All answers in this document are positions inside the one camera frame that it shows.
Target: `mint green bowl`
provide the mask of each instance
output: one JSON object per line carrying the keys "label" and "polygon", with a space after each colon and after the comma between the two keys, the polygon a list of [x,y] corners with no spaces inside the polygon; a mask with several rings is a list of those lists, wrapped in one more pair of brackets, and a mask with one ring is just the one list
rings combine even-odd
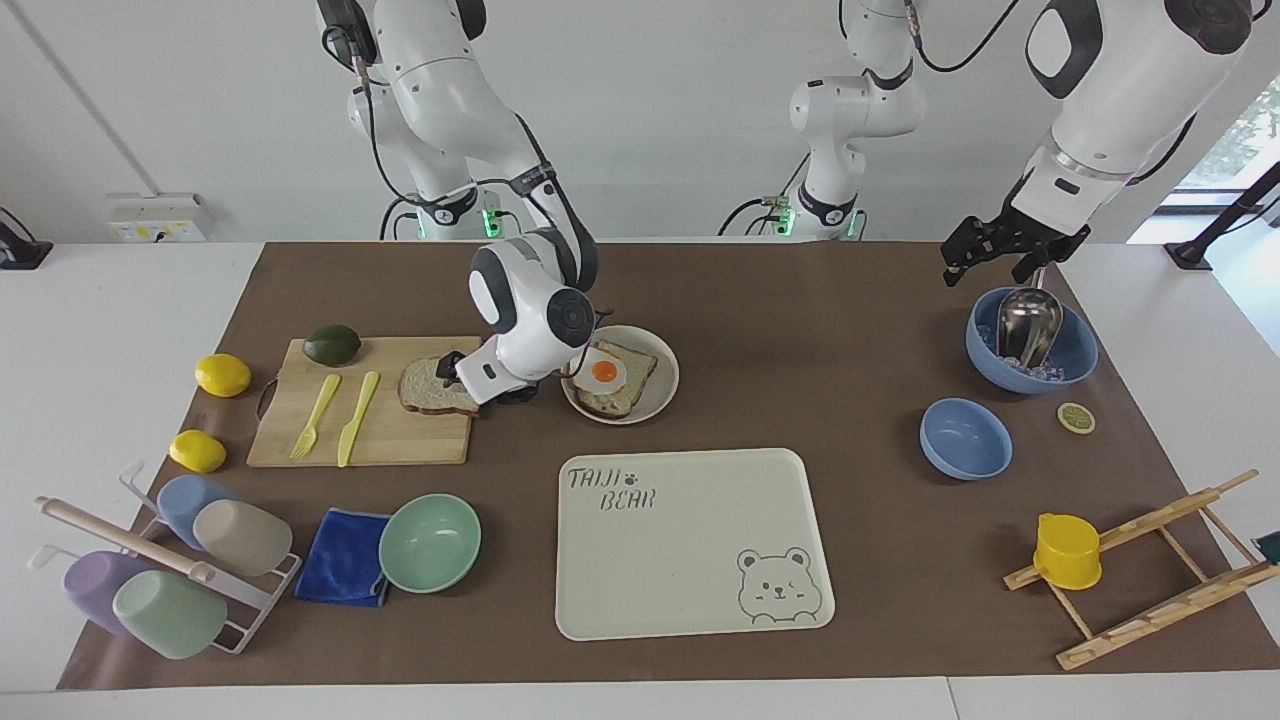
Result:
{"label": "mint green bowl", "polygon": [[480,518],[452,495],[424,495],[392,515],[378,561],[393,585],[440,592],[466,577],[480,555]]}

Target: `plate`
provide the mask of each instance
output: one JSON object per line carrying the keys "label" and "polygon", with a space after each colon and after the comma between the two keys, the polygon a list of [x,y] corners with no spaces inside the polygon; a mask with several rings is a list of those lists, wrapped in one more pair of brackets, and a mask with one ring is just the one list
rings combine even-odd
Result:
{"label": "plate", "polygon": [[[631,414],[617,419],[600,418],[593,414],[579,402],[577,393],[573,392],[573,382],[568,378],[562,379],[561,388],[564,391],[568,404],[575,410],[605,425],[634,425],[662,413],[671,402],[671,398],[676,397],[676,388],[680,386],[680,363],[676,361],[675,351],[660,337],[634,325],[605,325],[595,331],[591,340],[607,340],[623,347],[653,355],[658,359],[658,366],[649,375],[649,382],[645,383],[644,391],[640,392],[640,400],[631,409]],[[571,366],[576,365],[577,360],[571,364]]]}

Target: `dish rack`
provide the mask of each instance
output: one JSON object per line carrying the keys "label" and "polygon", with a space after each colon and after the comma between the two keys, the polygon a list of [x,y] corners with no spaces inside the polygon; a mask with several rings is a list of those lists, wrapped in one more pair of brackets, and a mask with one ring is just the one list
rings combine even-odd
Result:
{"label": "dish rack", "polygon": [[[298,574],[298,570],[302,568],[302,559],[292,552],[285,555],[284,560],[275,569],[262,575],[264,578],[269,578],[270,584],[266,588],[261,588],[210,562],[192,560],[180,552],[152,542],[152,538],[159,536],[168,525],[160,518],[155,503],[133,484],[134,478],[141,470],[142,462],[137,461],[125,468],[116,478],[129,492],[140,496],[143,506],[152,514],[151,521],[146,524],[140,534],[133,534],[124,528],[113,525],[56,497],[37,497],[36,509],[44,515],[115,544],[125,555],[150,559],[228,600],[255,610],[253,620],[247,626],[228,619],[224,623],[224,628],[232,630],[232,633],[220,633],[211,643],[212,647],[225,653],[239,655],[248,646],[248,642],[253,639],[253,635],[257,634],[266,616],[271,614],[275,603],[279,602],[289,583]],[[32,568],[41,566],[49,561],[52,553],[65,553],[77,557],[65,550],[45,546],[32,557],[28,565]],[[227,634],[232,634],[232,637],[238,635],[239,639],[234,643],[224,643],[223,638]]]}

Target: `blue towel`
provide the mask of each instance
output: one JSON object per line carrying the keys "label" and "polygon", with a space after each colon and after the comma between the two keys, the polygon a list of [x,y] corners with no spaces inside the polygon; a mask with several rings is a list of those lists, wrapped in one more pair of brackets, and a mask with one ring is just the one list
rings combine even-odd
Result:
{"label": "blue towel", "polygon": [[320,521],[293,596],[311,602],[381,607],[387,577],[378,561],[378,541],[390,515],[330,507]]}

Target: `toast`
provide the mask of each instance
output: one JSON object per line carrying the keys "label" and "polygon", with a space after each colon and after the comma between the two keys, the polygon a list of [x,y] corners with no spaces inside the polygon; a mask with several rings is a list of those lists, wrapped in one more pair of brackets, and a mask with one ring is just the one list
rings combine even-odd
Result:
{"label": "toast", "polygon": [[577,395],[577,401],[582,404],[582,407],[593,415],[621,420],[635,410],[636,402],[640,401],[640,395],[644,392],[645,383],[649,382],[649,377],[653,375],[654,369],[658,366],[658,359],[607,340],[595,341],[591,346],[612,355],[622,363],[627,369],[627,382],[608,395],[595,395],[576,384],[573,386],[573,392]]}
{"label": "toast", "polygon": [[422,357],[413,360],[404,368],[396,388],[399,393],[401,407],[424,415],[457,413],[479,418],[480,406],[476,405],[467,388],[462,387],[462,383],[444,387],[444,380],[435,377],[435,366],[439,363],[439,357]]}

